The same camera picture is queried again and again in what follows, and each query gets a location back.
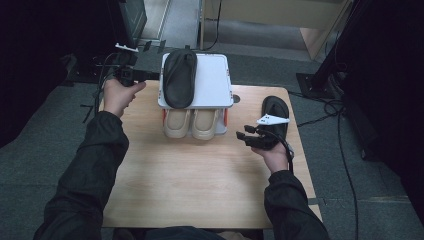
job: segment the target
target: shoe stand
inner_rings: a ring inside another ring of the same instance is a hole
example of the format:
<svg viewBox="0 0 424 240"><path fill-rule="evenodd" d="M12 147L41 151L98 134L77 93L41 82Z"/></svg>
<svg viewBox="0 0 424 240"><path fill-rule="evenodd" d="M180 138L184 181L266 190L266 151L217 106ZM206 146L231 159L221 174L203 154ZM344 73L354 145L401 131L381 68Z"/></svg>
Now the shoe stand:
<svg viewBox="0 0 424 240"><path fill-rule="evenodd" d="M163 94L163 68L168 55L169 53L163 55L159 80L158 104L163 111L172 109L166 103ZM219 109L215 135L225 134L227 132L226 118L228 117L226 109L234 103L227 57L222 54L196 55L194 98L191 105L186 109Z"/></svg>

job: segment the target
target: human hand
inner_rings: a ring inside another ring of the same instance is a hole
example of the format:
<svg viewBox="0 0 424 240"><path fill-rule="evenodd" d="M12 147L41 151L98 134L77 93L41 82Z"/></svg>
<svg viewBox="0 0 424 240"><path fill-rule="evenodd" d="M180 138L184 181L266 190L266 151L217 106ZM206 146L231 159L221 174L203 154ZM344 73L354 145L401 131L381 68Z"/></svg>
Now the human hand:
<svg viewBox="0 0 424 240"><path fill-rule="evenodd" d="M286 148L282 143L278 143L271 150L263 150L259 148L251 148L254 153L261 155L264 158L266 166L271 171L271 174L289 169L289 161L286 155Z"/></svg>
<svg viewBox="0 0 424 240"><path fill-rule="evenodd" d="M131 87L124 87L116 79L107 80L104 87L104 111L110 112L119 118L124 115L124 109L135 98L135 94L146 87L145 82Z"/></svg>

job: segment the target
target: black jacket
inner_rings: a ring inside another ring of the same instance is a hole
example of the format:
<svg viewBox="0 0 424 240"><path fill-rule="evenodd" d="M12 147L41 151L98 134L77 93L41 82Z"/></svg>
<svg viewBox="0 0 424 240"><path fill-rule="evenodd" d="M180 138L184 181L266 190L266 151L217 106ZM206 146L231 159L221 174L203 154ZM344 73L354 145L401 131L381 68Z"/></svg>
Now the black jacket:
<svg viewBox="0 0 424 240"><path fill-rule="evenodd" d="M122 122L100 112L87 126L85 139L46 204L44 223L34 239L101 239L103 210L115 183L116 171L128 149ZM328 239L321 221L309 209L302 184L289 171L271 175L265 209L276 239ZM193 227L148 232L146 239L222 239Z"/></svg>

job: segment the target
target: table top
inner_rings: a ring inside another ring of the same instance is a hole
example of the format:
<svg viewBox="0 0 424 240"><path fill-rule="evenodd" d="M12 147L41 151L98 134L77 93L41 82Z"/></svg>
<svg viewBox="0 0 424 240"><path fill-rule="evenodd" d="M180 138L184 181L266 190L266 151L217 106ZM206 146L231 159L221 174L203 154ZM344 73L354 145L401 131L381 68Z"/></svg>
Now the table top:
<svg viewBox="0 0 424 240"><path fill-rule="evenodd" d="M104 227L271 228L263 206L270 172L262 157L236 137L244 125L257 125L262 101L270 95L289 106L287 141L295 151L294 173L308 198L315 198L284 88L233 85L240 102L228 109L227 132L203 141L164 135L159 81L146 83L122 117L130 146L104 210ZM310 207L321 217L318 205Z"/></svg>

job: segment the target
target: black slipper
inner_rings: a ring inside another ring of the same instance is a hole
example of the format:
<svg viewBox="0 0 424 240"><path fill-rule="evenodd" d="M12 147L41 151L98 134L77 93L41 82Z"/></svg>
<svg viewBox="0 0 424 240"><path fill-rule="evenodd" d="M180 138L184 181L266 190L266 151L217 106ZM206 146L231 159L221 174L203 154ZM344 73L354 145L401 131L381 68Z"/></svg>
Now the black slipper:
<svg viewBox="0 0 424 240"><path fill-rule="evenodd" d="M189 49L171 52L163 69L163 94L172 108L190 106L194 97L197 56Z"/></svg>
<svg viewBox="0 0 424 240"><path fill-rule="evenodd" d="M262 116L265 114L280 118L289 118L289 107L281 98L276 96L268 96L262 102ZM288 123L260 125L260 128L279 135L285 140L287 136L288 125Z"/></svg>

